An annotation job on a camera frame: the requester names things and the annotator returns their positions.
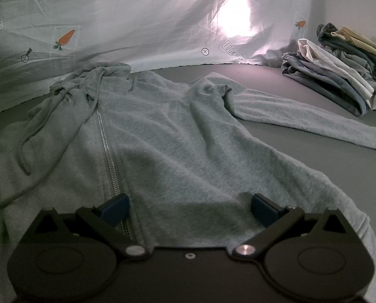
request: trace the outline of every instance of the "silver bolt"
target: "silver bolt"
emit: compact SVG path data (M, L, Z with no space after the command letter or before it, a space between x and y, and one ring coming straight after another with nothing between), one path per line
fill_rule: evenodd
M127 247L125 252L129 256L141 256L146 253L146 250L144 249L144 247L140 245L132 245L132 246Z
M252 255L255 253L255 247L251 245L240 245L236 247L236 252L244 256Z
M195 253L186 253L184 256L188 260L193 260L197 255Z

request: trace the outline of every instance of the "white curtain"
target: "white curtain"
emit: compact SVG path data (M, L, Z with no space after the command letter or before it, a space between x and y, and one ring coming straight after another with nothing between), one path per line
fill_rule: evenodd
M0 0L0 111L90 62L280 66L312 0Z

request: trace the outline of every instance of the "dark folded garment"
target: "dark folded garment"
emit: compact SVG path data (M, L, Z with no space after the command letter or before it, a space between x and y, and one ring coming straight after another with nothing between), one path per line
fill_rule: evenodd
M376 82L376 56L373 53L370 53L366 50L358 48L353 44L350 44L347 41L340 39L339 37L334 37L331 35L331 32L336 32L336 28L333 24L328 23L327 25L320 24L317 27L317 38L318 41L327 47L333 49L340 49L349 54L354 54L366 60L372 71L373 71L373 80Z
M300 52L283 54L281 70L284 76L322 94L357 117L368 110L363 98L347 80L308 62Z

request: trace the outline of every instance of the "stack of folded clothes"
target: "stack of folded clothes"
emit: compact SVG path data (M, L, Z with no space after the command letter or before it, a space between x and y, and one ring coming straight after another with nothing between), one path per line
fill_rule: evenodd
M376 43L331 23L317 28L320 45L298 40L283 54L282 73L324 95L355 116L376 110Z

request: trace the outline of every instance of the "gray hoodie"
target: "gray hoodie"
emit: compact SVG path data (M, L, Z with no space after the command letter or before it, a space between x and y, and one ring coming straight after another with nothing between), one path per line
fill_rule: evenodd
M375 127L216 73L183 84L151 71L131 79L130 70L85 66L52 86L54 96L29 111L30 121L0 134L1 302L14 297L7 259L42 207L74 212L117 192L128 194L133 231L150 250L231 251L263 230L249 206L257 192L308 213L336 206L374 260L365 297L376 302L369 217L324 174L254 138L237 118L372 149Z

